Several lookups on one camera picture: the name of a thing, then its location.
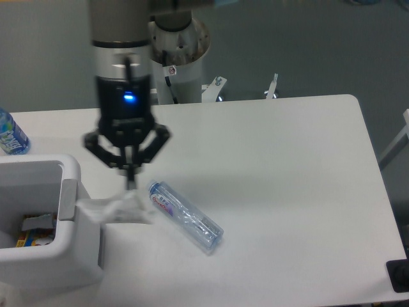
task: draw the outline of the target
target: bottle label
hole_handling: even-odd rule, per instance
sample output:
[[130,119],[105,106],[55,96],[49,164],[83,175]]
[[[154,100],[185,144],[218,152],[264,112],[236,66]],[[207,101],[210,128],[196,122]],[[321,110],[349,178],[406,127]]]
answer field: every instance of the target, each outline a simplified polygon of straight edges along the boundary
[[26,149],[29,141],[20,127],[15,122],[9,122],[6,125],[8,130],[0,133],[0,147],[9,155]]
[[173,216],[173,211],[172,211],[172,204],[171,201],[168,200],[165,196],[162,196],[160,194],[152,194],[151,195],[151,201],[156,203],[161,209],[165,210],[167,213],[169,213],[170,216]]

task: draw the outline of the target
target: white plastic container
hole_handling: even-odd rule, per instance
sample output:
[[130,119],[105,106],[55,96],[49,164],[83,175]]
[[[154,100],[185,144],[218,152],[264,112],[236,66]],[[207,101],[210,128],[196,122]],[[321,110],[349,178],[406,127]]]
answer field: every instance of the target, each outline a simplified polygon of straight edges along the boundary
[[[69,155],[0,158],[0,281],[19,288],[87,285],[100,280],[100,225],[75,203],[89,198]],[[58,212],[46,246],[16,248],[24,214]]]

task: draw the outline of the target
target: gray floor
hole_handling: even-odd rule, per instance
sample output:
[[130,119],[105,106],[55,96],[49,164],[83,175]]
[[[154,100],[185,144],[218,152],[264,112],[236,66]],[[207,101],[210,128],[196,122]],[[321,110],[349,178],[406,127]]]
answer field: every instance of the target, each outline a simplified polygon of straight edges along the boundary
[[[281,97],[355,95],[377,155],[403,127],[409,12],[394,0],[241,0],[195,14],[212,33],[204,81],[228,78],[228,100],[261,98],[278,72]],[[1,106],[95,107],[93,71],[85,0],[0,2]],[[409,148],[383,172],[398,219],[409,222],[408,174]]]

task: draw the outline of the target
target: clear plastic bottle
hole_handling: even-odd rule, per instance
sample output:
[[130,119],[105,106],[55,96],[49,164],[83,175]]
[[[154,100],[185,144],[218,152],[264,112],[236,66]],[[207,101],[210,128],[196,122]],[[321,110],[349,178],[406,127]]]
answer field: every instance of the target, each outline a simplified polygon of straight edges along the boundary
[[223,229],[204,215],[165,182],[152,181],[149,186],[151,201],[183,227],[205,249],[212,251],[223,236]]
[[8,155],[24,155],[31,147],[29,138],[11,114],[0,108],[0,147]]

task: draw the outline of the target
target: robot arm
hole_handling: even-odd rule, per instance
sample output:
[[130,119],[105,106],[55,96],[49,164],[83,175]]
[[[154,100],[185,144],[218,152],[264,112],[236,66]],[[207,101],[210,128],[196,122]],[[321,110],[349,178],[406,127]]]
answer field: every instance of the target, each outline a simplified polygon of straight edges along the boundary
[[[167,128],[156,124],[151,113],[150,16],[191,10],[215,1],[89,0],[101,117],[98,130],[87,134],[84,142],[110,168],[125,172],[127,189],[136,188],[138,169],[151,162],[170,138]],[[156,138],[142,149],[141,143],[152,130]],[[100,146],[99,136],[119,148],[120,154]]]

